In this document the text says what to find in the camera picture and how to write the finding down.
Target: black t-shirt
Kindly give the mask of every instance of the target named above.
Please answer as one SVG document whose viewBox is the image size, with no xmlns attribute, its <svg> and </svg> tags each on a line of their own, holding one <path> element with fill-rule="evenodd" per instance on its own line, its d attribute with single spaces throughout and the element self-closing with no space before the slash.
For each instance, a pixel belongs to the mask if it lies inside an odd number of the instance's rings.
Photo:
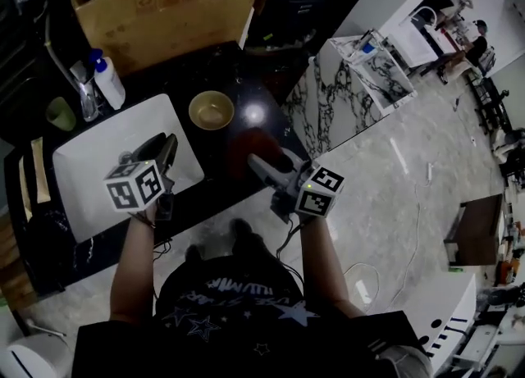
<svg viewBox="0 0 525 378">
<path fill-rule="evenodd" d="M 220 370 L 430 376 L 428 359 L 402 312 L 350 320 L 334 307 L 306 302 L 277 260 L 221 257 L 174 271 L 150 324 L 81 327 L 73 378 Z"/>
<path fill-rule="evenodd" d="M 486 52 L 486 48 L 488 47 L 488 43 L 486 42 L 485 37 L 480 35 L 477 39 L 474 40 L 472 43 L 474 45 L 473 48 L 468 50 L 467 52 L 467 59 L 474 65 L 479 65 L 479 59 L 483 56 L 483 53 Z"/>
</svg>

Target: tiled floor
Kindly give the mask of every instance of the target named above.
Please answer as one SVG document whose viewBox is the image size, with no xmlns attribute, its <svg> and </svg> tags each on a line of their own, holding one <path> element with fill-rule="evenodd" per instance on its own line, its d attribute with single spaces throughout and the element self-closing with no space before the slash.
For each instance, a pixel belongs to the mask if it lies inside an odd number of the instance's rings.
<svg viewBox="0 0 525 378">
<path fill-rule="evenodd" d="M 346 177 L 340 200 L 328 223 L 341 265 L 346 271 L 357 262 L 369 263 L 381 276 L 381 289 L 370 313 L 385 311 L 403 284 L 404 273 L 416 246 L 418 203 L 415 184 L 427 182 L 427 163 L 433 164 L 432 182 L 418 186 L 421 202 L 419 248 L 410 267 L 407 285 L 393 307 L 401 307 L 417 282 L 447 267 L 443 238 L 449 233 L 459 203 L 503 190 L 487 137 L 477 126 L 474 101 L 462 80 L 443 86 L 430 74 L 416 79 L 419 97 L 364 131 L 351 141 L 321 156 L 319 162 Z M 455 99 L 461 97 L 454 111 Z M 406 161 L 408 174 L 390 143 L 394 139 Z M 207 257 L 230 247 L 228 222 L 243 217 L 275 252 L 288 226 L 269 210 L 269 189 L 216 215 L 174 238 L 172 250 L 155 263 L 155 286 L 183 261 L 190 243 L 205 243 Z M 301 271 L 299 237 L 283 252 L 283 260 Z M 106 269 L 45 299 L 23 314 L 37 324 L 68 334 L 74 347 L 79 326 L 107 320 L 109 291 L 115 267 Z M 347 275 L 351 289 L 363 279 L 371 296 L 377 291 L 375 272 L 358 266 Z"/>
</svg>

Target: marble countertop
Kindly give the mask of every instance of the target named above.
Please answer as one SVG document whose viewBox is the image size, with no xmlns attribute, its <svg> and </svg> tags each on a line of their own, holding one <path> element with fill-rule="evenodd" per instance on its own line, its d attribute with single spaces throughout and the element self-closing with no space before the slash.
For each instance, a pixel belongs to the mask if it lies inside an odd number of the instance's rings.
<svg viewBox="0 0 525 378">
<path fill-rule="evenodd" d="M 122 110 L 159 93 L 167 93 L 205 174 L 203 181 L 175 196 L 172 219 L 157 223 L 156 244 L 265 187 L 255 175 L 239 182 L 227 173 L 226 151 L 231 140 L 242 132 L 258 127 L 274 137 L 280 146 L 308 159 L 273 96 L 248 72 L 243 62 L 244 54 L 237 45 L 227 43 L 172 59 L 123 80 L 126 103 Z M 189 102 L 206 90 L 225 93 L 235 105 L 234 119 L 224 129 L 201 130 L 189 119 Z M 69 229 L 53 171 L 52 154 L 71 137 L 90 127 L 82 123 L 80 126 L 71 134 L 44 136 L 44 165 L 52 200 L 37 205 L 34 196 L 34 216 L 29 223 L 25 221 L 21 203 L 18 161 L 23 155 L 28 156 L 25 158 L 26 177 L 30 176 L 30 147 L 17 148 L 6 159 L 7 198 L 16 240 L 33 286 L 40 295 L 63 290 L 117 263 L 126 236 L 129 220 L 80 244 Z M 34 195 L 32 181 L 28 181 L 28 188 Z"/>
<path fill-rule="evenodd" d="M 312 158 L 417 95 L 386 50 L 354 53 L 359 40 L 360 36 L 329 39 L 281 106 Z"/>
</svg>

